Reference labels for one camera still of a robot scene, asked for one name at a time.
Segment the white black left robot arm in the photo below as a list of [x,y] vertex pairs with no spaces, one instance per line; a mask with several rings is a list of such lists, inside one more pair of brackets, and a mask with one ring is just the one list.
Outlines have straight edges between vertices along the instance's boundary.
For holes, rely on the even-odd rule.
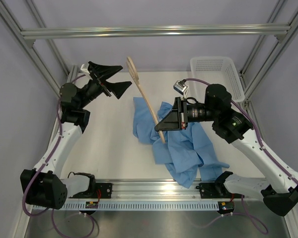
[[78,172],[66,179],[61,179],[60,175],[72,148],[89,123],[90,111],[85,107],[102,94],[120,99],[132,83],[108,82],[123,69],[121,65],[109,66],[89,61],[80,69],[88,82],[81,88],[73,81],[61,86],[57,105],[58,133],[33,169],[24,170],[20,175],[22,209],[28,216],[32,213],[27,210],[27,205],[59,210],[67,198],[90,198],[100,194],[92,174]]

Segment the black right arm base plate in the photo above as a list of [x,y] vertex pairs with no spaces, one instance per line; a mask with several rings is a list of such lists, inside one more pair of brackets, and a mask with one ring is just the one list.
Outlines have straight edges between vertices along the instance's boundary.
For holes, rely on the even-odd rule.
[[202,182],[196,187],[201,198],[231,198],[231,193],[224,185],[215,182]]

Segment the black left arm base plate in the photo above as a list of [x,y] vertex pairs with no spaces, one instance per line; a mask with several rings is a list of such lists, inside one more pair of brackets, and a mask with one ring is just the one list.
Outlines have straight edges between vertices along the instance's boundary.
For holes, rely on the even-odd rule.
[[109,182],[95,182],[90,185],[87,192],[87,198],[111,199],[113,184]]

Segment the blue button-up shirt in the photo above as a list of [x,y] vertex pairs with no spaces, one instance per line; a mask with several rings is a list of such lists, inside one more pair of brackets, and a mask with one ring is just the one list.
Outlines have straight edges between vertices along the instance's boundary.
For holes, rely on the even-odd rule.
[[163,143],[154,130],[155,123],[144,98],[134,97],[133,102],[133,135],[140,143],[152,146],[155,163],[165,165],[179,185],[189,188],[197,174],[202,181],[213,181],[223,169],[229,168],[229,164],[217,159],[214,146],[200,123],[191,122],[185,130],[163,132]]

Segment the beige wooden clothes hanger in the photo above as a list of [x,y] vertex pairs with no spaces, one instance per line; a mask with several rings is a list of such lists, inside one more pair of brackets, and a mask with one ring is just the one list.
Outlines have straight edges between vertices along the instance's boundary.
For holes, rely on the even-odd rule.
[[155,125],[157,125],[158,124],[157,116],[156,116],[156,114],[153,110],[153,107],[152,107],[151,103],[148,100],[148,97],[145,94],[144,89],[142,88],[142,86],[139,82],[139,75],[138,75],[138,72],[136,70],[136,67],[135,67],[131,57],[127,57],[126,64],[127,64],[127,68],[128,68],[128,71],[129,71],[129,74],[130,74],[131,78],[133,79],[133,81],[134,81],[136,87],[138,88],[142,98],[144,99],[144,101],[147,105],[147,108],[150,111],[150,114],[152,116],[152,119],[153,119]]

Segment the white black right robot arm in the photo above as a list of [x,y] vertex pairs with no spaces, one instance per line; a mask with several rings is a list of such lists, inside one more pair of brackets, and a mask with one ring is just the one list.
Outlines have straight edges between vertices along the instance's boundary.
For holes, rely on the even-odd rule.
[[255,198],[276,215],[286,216],[298,203],[298,172],[269,148],[246,113],[232,109],[231,94],[223,85],[209,84],[203,103],[192,100],[176,97],[171,111],[155,130],[184,130],[190,122],[211,121],[216,135],[242,152],[264,175],[246,178],[223,172],[214,182],[217,195]]

